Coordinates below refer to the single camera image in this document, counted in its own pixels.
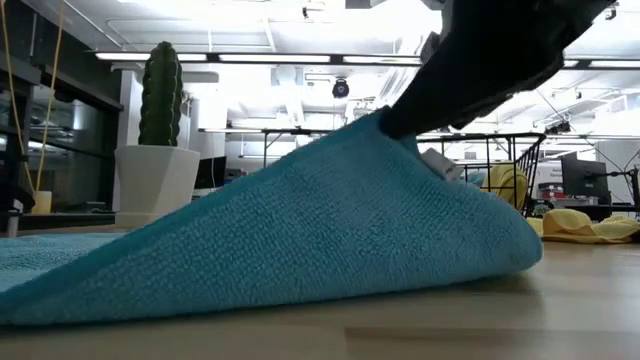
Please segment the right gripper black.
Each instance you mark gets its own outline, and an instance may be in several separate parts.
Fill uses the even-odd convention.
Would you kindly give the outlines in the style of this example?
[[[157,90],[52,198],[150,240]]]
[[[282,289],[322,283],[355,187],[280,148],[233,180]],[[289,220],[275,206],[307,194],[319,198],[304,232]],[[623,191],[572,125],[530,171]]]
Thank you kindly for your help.
[[[436,52],[382,116],[392,138],[462,128],[557,73],[616,0],[442,0]]]

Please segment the black wire basket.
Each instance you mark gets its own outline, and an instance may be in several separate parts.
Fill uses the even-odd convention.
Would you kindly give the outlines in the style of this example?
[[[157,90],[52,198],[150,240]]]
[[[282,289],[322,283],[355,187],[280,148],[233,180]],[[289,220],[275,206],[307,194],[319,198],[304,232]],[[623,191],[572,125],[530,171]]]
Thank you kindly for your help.
[[[528,178],[527,198],[524,209],[520,211],[527,217],[531,212],[540,145],[545,139],[545,135],[533,132],[434,133],[419,136],[418,143],[452,160],[460,169],[457,179],[464,182],[470,172],[481,171],[487,175],[493,166],[508,163],[517,165]]]

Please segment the yellow microfiber towel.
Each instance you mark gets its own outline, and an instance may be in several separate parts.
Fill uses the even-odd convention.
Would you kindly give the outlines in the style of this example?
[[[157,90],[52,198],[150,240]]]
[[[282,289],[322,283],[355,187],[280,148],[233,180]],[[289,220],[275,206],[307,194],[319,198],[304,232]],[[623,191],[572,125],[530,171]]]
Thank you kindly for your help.
[[[527,221],[543,241],[590,245],[640,243],[640,221],[625,216],[610,216],[595,223],[586,213],[554,209],[542,218],[530,217]]]
[[[496,165],[489,170],[480,189],[495,193],[518,211],[522,211],[527,198],[528,178],[515,164]]]

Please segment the dark computer monitor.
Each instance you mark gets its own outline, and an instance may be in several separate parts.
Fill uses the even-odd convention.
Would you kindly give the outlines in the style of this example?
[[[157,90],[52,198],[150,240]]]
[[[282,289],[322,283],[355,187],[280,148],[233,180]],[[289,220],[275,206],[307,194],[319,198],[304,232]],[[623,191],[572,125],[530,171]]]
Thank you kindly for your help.
[[[561,158],[564,193],[571,196],[595,197],[611,200],[608,172],[603,162],[579,160],[575,153]]]
[[[201,159],[194,188],[199,190],[223,186],[225,183],[226,163],[226,156]]]

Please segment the long ceiling light strip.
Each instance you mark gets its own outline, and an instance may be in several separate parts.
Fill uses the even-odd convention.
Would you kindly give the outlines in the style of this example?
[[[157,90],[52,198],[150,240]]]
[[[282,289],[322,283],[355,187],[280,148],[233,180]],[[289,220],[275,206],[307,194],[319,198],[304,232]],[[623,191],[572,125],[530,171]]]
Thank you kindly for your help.
[[[344,55],[344,54],[293,54],[293,53],[178,53],[184,63],[206,64],[291,64],[330,66],[390,66],[419,67],[422,60],[409,55]],[[569,69],[632,70],[640,69],[640,59],[569,58],[564,62]]]

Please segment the green cactus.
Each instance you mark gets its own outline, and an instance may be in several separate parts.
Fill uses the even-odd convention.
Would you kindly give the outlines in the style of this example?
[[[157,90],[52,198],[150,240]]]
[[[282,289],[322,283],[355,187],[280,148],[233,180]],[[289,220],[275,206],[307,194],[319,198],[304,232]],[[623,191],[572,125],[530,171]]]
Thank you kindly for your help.
[[[150,52],[142,79],[139,145],[178,146],[182,66],[172,44],[160,42]]]

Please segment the white faceted plant pot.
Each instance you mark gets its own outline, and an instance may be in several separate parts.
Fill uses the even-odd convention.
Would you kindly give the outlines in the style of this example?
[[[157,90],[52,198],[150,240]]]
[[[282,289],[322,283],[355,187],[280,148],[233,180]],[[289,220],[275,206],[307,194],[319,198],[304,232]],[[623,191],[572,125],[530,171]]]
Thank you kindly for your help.
[[[200,154],[172,146],[127,145],[114,152],[120,195],[115,224],[137,229],[189,204]]]

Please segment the yellowish cup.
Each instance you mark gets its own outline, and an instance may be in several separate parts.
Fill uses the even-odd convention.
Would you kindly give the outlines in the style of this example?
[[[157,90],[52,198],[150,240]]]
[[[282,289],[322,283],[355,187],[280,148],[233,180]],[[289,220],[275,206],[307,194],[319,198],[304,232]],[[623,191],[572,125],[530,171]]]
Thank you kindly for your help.
[[[34,194],[35,204],[31,209],[34,215],[49,215],[52,208],[52,192],[39,190]]]

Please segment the black metal frame stand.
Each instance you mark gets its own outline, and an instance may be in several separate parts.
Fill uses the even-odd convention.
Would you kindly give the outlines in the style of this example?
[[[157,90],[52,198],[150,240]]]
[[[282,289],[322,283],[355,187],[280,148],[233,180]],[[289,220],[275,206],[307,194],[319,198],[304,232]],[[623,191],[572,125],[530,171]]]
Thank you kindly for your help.
[[[262,156],[262,167],[267,167],[267,157],[268,157],[268,148],[271,144],[277,141],[283,134],[297,136],[297,135],[326,135],[334,130],[321,130],[321,129],[303,129],[303,128],[289,128],[289,129],[262,129],[261,133],[264,135],[264,144],[263,144],[263,156]],[[272,141],[268,141],[268,136],[270,134],[276,134],[276,138]]]

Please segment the black aluminium table frame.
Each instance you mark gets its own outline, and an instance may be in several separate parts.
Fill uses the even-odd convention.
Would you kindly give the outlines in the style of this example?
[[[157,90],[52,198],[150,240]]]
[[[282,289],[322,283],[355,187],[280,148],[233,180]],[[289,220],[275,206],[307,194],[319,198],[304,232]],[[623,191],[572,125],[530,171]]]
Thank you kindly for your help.
[[[20,231],[68,227],[113,225],[114,214],[27,214],[19,218]]]

